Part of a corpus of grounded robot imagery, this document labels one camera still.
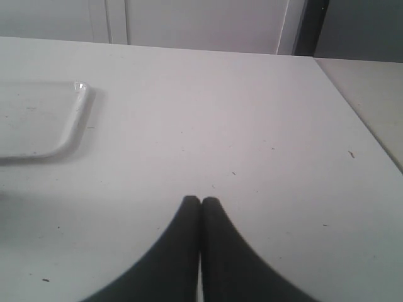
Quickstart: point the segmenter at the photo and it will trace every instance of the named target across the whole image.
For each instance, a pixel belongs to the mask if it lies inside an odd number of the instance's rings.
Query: white tray
[[[83,82],[0,82],[0,159],[48,157],[68,147],[88,94]]]

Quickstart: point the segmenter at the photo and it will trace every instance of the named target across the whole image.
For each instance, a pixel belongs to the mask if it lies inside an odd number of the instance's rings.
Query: white table
[[[1,301],[92,294],[185,194],[321,301],[401,300],[402,174],[314,59],[20,38],[0,57],[0,81],[96,91],[68,154],[0,166]]]
[[[403,64],[316,61],[403,172]]]

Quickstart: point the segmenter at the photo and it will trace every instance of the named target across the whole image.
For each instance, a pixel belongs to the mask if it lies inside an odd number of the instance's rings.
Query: table surface
[[[316,61],[403,172],[403,64]]]
[[[20,38],[0,58],[0,81],[95,92],[68,152],[0,165],[2,301],[87,297],[186,194],[321,301],[401,300],[403,176],[314,59]]]

